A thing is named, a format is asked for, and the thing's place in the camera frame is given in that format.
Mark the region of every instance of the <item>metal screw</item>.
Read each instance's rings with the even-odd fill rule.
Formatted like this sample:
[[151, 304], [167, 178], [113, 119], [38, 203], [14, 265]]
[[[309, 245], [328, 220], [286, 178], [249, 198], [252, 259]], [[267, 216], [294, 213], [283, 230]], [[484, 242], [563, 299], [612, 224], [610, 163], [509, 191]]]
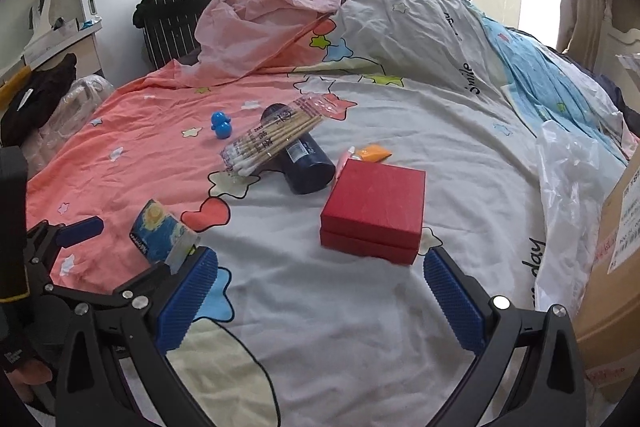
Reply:
[[76, 315], [84, 315], [89, 311], [89, 305], [86, 302], [81, 302], [74, 311]]
[[551, 311], [557, 317], [564, 317], [566, 315], [566, 308], [564, 306], [562, 306], [561, 304], [554, 304], [551, 307]]
[[135, 299], [133, 299], [133, 301], [131, 302], [131, 305], [133, 306], [133, 308], [135, 308], [136, 310], [143, 310], [146, 308], [146, 306], [149, 304], [149, 299], [146, 295], [138, 295]]
[[511, 303], [509, 302], [509, 299], [507, 299], [506, 297], [502, 295], [497, 295], [494, 297], [494, 306], [498, 310], [506, 310], [509, 306], [511, 306]]

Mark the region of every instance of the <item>blue toy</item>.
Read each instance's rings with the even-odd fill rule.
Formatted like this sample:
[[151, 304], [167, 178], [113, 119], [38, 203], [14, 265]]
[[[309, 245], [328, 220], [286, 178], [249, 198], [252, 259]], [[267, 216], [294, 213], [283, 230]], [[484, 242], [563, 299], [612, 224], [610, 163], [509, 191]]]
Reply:
[[211, 129], [216, 132], [216, 136], [220, 140], [229, 138], [233, 131], [233, 128], [231, 128], [231, 119], [223, 112], [215, 112], [211, 115]]

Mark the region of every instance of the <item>dark blue bottle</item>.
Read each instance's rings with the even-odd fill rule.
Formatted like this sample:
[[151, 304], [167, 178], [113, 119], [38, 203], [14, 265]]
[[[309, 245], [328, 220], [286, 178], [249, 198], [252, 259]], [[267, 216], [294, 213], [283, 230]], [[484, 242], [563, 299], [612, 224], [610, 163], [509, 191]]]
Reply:
[[[262, 118], [286, 107], [285, 104], [271, 104], [262, 113]], [[294, 194], [318, 192], [334, 179], [334, 163], [308, 133], [294, 140], [271, 161], [276, 169], [284, 173]]]

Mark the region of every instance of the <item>white plastic bag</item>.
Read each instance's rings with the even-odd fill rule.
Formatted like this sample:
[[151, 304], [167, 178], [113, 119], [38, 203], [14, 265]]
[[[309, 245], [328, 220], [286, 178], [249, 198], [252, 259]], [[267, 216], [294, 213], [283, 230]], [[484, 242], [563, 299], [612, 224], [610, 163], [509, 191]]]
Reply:
[[113, 91], [113, 86], [99, 75], [88, 75], [71, 84], [47, 123], [31, 133], [21, 146], [29, 164], [29, 178], [46, 167]]
[[552, 120], [542, 125], [537, 150], [546, 248], [536, 309], [560, 303], [574, 318], [593, 266], [602, 205], [625, 166], [596, 140]]

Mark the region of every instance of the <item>cardboard box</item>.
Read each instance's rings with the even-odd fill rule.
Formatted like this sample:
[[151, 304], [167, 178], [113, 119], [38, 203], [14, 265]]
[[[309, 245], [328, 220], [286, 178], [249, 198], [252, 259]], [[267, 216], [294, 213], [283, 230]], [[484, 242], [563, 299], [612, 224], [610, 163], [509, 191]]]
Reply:
[[640, 150], [602, 207], [574, 328], [587, 377], [618, 401], [640, 368]]
[[424, 171], [347, 160], [320, 216], [323, 247], [412, 264], [420, 247]]

